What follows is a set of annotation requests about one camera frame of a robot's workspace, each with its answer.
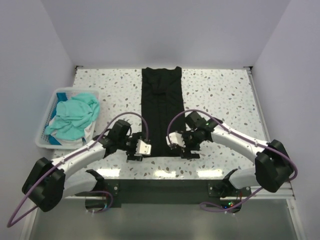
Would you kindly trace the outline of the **black t shirt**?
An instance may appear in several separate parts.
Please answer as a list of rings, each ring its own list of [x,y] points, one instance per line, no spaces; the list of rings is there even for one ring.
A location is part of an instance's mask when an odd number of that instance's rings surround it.
[[[185,110],[182,68],[141,70],[141,115],[148,125],[151,157],[178,157],[180,151],[166,142],[171,120]]]

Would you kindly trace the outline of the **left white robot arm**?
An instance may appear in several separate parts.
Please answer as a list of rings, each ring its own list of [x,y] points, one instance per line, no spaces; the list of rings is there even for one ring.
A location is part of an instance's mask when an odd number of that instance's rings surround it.
[[[48,160],[40,158],[34,164],[22,186],[22,192],[43,212],[55,208],[69,196],[88,192],[99,196],[104,190],[104,178],[92,169],[86,170],[91,180],[69,183],[69,178],[88,165],[100,161],[116,151],[124,151],[128,160],[141,161],[151,154],[149,133],[128,132],[131,125],[125,120],[117,120],[89,143],[62,157]]]

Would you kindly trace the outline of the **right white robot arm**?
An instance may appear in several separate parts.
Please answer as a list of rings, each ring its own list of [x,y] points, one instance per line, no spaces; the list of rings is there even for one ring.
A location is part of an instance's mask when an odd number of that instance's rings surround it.
[[[297,175],[297,168],[290,160],[284,145],[274,139],[259,140],[241,133],[222,120],[214,117],[205,119],[198,111],[192,111],[185,118],[188,131],[173,132],[173,143],[182,149],[182,157],[193,158],[191,151],[199,151],[203,142],[224,145],[241,154],[253,163],[247,169],[233,169],[213,189],[224,198],[233,197],[247,187],[259,186],[275,193]]]

